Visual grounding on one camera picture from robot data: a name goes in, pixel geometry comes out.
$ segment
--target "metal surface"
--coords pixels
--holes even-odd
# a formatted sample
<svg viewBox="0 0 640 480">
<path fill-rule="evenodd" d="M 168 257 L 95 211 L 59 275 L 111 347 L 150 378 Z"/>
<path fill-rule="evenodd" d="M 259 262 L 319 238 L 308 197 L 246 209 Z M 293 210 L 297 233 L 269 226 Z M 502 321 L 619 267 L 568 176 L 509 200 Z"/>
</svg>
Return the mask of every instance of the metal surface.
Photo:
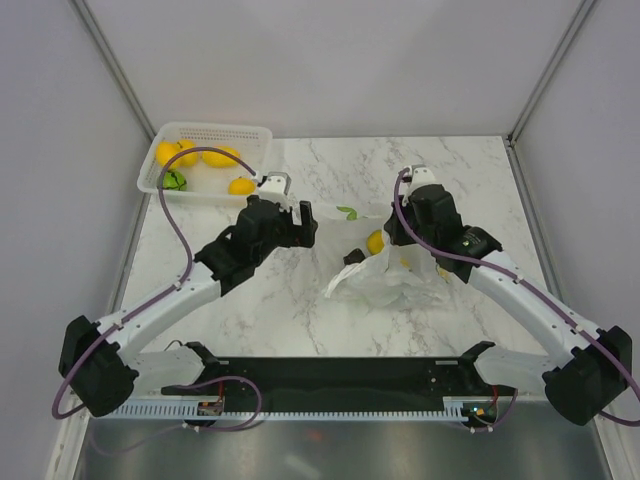
<svg viewBox="0 0 640 480">
<path fill-rule="evenodd" d="M 265 422 L 248 431 L 177 430 L 108 458 L 85 445 L 77 480 L 611 479 L 592 424 L 577 427 L 546 403 L 518 402 L 491 434 L 425 422 Z M 115 450 L 171 425 L 93 420 Z"/>
<path fill-rule="evenodd" d="M 547 88 L 547 85 L 549 85 L 554 75 L 558 71 L 558 67 L 567 55 L 567 52 L 571 48 L 573 41 L 577 37 L 578 33 L 580 33 L 580 30 L 582 29 L 586 20 L 589 18 L 591 12 L 593 12 L 595 6 L 599 3 L 599 1 L 600 0 L 583 0 L 576 10 L 576 13 L 571 19 L 571 22 L 569 22 L 567 29 L 562 35 L 558 46 L 554 50 L 553 55 L 551 55 L 549 63 L 547 63 L 547 66 L 538 79 L 533 92 L 531 92 L 531 95 L 527 99 L 527 103 L 522 109 L 518 120 L 516 120 L 516 124 L 514 125 L 510 135 L 510 138 L 512 138 L 514 141 L 517 141 L 518 137 L 520 137 L 520 135 L 522 134 L 525 125 L 529 121 L 529 117 L 531 117 L 531 114 L 538 105 L 538 102 L 540 101 L 542 94 Z"/>
</svg>

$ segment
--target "metal frame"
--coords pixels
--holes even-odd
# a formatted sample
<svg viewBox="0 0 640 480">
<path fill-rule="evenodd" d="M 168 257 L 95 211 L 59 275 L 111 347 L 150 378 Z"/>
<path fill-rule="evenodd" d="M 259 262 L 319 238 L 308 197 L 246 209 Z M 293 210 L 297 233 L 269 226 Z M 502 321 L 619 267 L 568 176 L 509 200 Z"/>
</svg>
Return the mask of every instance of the metal frame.
<svg viewBox="0 0 640 480">
<path fill-rule="evenodd" d="M 529 98 L 527 99 L 527 103 L 522 109 L 522 112 L 520 113 L 515 125 L 513 126 L 513 129 L 511 130 L 511 133 L 509 134 L 509 139 L 513 142 L 516 142 L 522 134 L 522 131 L 529 121 L 531 114 L 538 105 L 540 98 L 551 83 L 553 77 L 555 77 L 556 73 L 558 72 L 558 68 L 567 56 L 571 45 L 573 45 L 576 37 L 582 30 L 582 27 L 585 25 L 585 22 L 591 16 L 591 13 L 593 13 L 598 3 L 600 3 L 600 0 L 582 0 L 580 5 L 578 6 L 578 9 L 573 14 L 573 17 L 571 18 L 569 25 L 565 29 L 560 42 L 556 46 L 553 54 L 551 55 L 551 58 L 547 62 L 542 75 L 540 75 L 540 78 L 536 82 L 531 95 L 529 95 Z"/>
<path fill-rule="evenodd" d="M 105 66 L 112 75 L 125 101 L 130 106 L 133 115 L 149 140 L 152 140 L 156 133 L 155 129 L 136 96 L 135 91 L 129 83 L 125 72 L 114 55 L 106 37 L 100 29 L 91 9 L 86 4 L 85 0 L 69 0 L 69 4 L 85 26 L 89 36 L 101 54 Z M 536 253 L 538 254 L 538 258 L 541 263 L 545 283 L 549 291 L 560 300 L 563 300 L 564 297 L 561 281 L 557 274 L 557 268 L 555 267 L 539 215 L 536 212 L 535 202 L 532 198 L 531 189 L 527 182 L 526 171 L 524 171 L 522 162 L 518 158 L 514 147 L 532 113 L 535 111 L 540 99 L 544 95 L 547 87 L 557 74 L 560 65 L 570 51 L 571 46 L 574 44 L 577 36 L 598 4 L 599 0 L 582 0 L 569 25 L 565 29 L 562 38 L 558 42 L 551 58 L 547 62 L 547 65 L 536 82 L 533 91 L 529 95 L 511 132 L 508 135 L 503 136 L 504 147 L 513 171 L 518 193 L 524 207 L 525 216 L 533 237 Z M 144 223 L 144 216 L 146 214 L 148 203 L 149 196 L 144 195 L 137 211 L 136 220 L 132 225 L 129 247 L 121 261 L 121 275 L 115 285 L 114 291 L 110 295 L 109 310 L 111 311 L 119 308 L 121 305 L 129 278 L 131 264 L 133 262 L 140 232 Z M 47 471 L 47 479 L 57 480 L 70 478 L 70 475 L 75 469 L 73 468 L 70 470 L 70 468 L 73 466 L 73 463 L 77 461 L 80 447 L 82 445 L 82 438 L 84 437 L 84 432 L 88 422 L 87 417 L 88 416 L 85 414 L 77 415 L 63 423 L 56 441 L 56 450 L 52 455 L 51 464 Z M 640 479 L 640 467 L 634 461 L 633 452 L 630 452 L 626 448 L 630 443 L 629 441 L 624 440 L 626 436 L 625 432 L 623 432 L 618 425 L 605 421 L 601 418 L 596 419 L 596 427 L 600 434 L 602 447 L 607 461 L 609 462 L 613 478 L 616 480 L 626 480 L 630 478 Z M 65 455 L 62 455 L 62 447 L 65 445 L 67 445 L 68 448 L 65 448 Z"/>
</svg>

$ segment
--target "white plastic basket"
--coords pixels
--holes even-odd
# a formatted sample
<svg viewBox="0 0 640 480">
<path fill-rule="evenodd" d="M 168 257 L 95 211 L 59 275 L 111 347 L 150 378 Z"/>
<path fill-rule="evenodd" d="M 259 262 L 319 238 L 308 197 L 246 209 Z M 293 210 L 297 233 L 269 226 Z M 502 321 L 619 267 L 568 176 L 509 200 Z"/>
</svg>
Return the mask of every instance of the white plastic basket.
<svg viewBox="0 0 640 480">
<path fill-rule="evenodd" d="M 266 173 L 265 162 L 272 139 L 269 129 L 215 123 L 171 122 L 160 129 L 144 159 L 137 182 L 142 192 L 158 193 L 157 182 L 161 171 L 160 165 L 155 160 L 158 144 L 163 141 L 174 143 L 181 138 L 193 141 L 198 147 L 233 147 L 240 152 L 242 160 L 251 168 Z M 250 176 L 240 165 L 231 168 L 212 168 L 206 165 L 199 155 L 196 165 L 179 168 L 178 171 L 187 180 L 187 190 L 184 192 L 165 190 L 167 199 L 219 205 L 239 205 L 245 202 L 245 196 L 227 193 L 232 180 Z"/>
</svg>

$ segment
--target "green object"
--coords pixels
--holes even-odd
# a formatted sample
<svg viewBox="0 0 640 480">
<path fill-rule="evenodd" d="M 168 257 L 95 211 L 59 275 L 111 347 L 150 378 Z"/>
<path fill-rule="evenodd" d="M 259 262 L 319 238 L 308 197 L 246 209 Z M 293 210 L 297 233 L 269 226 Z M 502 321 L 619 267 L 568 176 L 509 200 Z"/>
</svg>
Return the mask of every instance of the green object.
<svg viewBox="0 0 640 480">
<path fill-rule="evenodd" d="M 162 188 L 184 192 L 187 189 L 187 179 L 180 172 L 169 171 L 162 179 Z"/>
<path fill-rule="evenodd" d="M 347 214 L 347 220 L 348 221 L 352 221 L 352 220 L 357 220 L 358 219 L 358 212 L 356 212 L 353 208 L 351 207 L 336 207 L 338 210 L 340 210 L 341 212 L 344 212 Z"/>
</svg>

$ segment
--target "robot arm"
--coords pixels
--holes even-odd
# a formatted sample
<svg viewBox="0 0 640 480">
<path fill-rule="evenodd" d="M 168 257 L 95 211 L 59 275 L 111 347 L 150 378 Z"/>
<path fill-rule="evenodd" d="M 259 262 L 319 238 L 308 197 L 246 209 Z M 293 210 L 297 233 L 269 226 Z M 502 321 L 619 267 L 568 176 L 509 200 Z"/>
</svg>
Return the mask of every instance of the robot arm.
<svg viewBox="0 0 640 480">
<path fill-rule="evenodd" d="M 205 368 L 197 346 L 140 352 L 184 316 L 251 278 L 275 248 L 313 246 L 318 225 L 311 205 L 300 202 L 301 225 L 294 224 L 287 200 L 289 185 L 287 174 L 269 174 L 258 195 L 247 199 L 236 225 L 226 228 L 198 252 L 186 280 L 175 284 L 176 288 L 161 300 L 144 308 L 171 285 L 95 323 L 81 316 L 68 325 L 59 365 L 64 377 L 90 344 L 114 325 L 117 327 L 71 381 L 71 387 L 94 416 L 112 412 L 132 393 L 147 394 L 168 385 L 193 383 Z M 123 316 L 138 308 L 142 311 L 123 325 Z"/>
<path fill-rule="evenodd" d="M 631 339 L 619 327 L 604 331 L 562 304 L 534 280 L 526 281 L 544 292 L 548 302 L 571 316 L 571 328 L 549 305 L 520 283 L 524 273 L 502 250 L 500 243 L 479 227 L 462 223 L 453 197 L 438 184 L 424 165 L 410 167 L 403 179 L 407 193 L 400 208 L 411 229 L 436 252 L 441 268 L 492 298 L 524 326 L 548 355 L 530 355 L 493 346 L 479 355 L 475 367 L 492 385 L 508 385 L 534 394 L 545 394 L 565 418 L 584 425 L 627 387 L 620 373 L 576 330 L 582 329 L 611 351 L 630 371 Z M 385 230 L 397 245 L 415 243 L 394 211 Z M 514 272 L 516 279 L 486 265 L 458 257 L 482 260 Z"/>
</svg>

